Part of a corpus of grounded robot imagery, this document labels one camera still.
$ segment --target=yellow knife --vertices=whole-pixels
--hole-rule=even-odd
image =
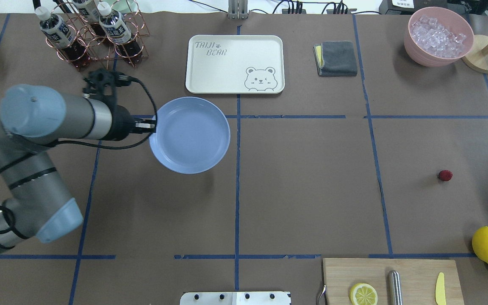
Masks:
[[[446,305],[446,288],[444,281],[444,273],[440,272],[436,279],[436,304]]]

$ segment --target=wooden cutting board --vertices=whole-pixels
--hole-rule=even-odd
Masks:
[[[323,274],[329,305],[351,305],[349,291],[357,283],[372,285],[378,305],[390,305],[388,273],[400,274],[405,305],[436,305],[434,293],[438,274],[445,275],[447,305],[464,305],[457,265],[451,259],[324,258]]]

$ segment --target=blue joint cap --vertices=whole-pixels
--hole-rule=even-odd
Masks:
[[[35,234],[39,241],[48,244],[78,228],[83,221],[82,213],[74,198],[64,204]]]
[[[11,133],[38,138],[56,131],[66,113],[58,91],[45,86],[15,85],[1,100],[0,119]]]

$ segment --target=pink bowl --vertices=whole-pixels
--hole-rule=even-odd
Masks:
[[[463,33],[466,35],[466,39],[463,42],[465,50],[456,58],[441,58],[428,54],[415,42],[410,35],[410,28],[412,25],[420,19],[422,15],[427,15],[428,17],[434,17],[438,19],[438,23],[444,25],[449,31],[458,35]],[[447,8],[439,8],[436,6],[429,6],[428,8],[421,8],[417,12],[414,12],[408,26],[406,27],[406,33],[404,36],[404,47],[408,55],[415,60],[418,64],[422,64],[426,67],[441,67],[446,66],[459,60],[470,52],[472,45],[474,43],[474,31],[468,24],[468,22],[461,17],[456,12],[448,10]]]

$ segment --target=lemon slice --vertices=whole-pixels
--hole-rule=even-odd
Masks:
[[[349,299],[353,305],[376,305],[378,293],[374,287],[365,283],[358,283],[351,287]]]

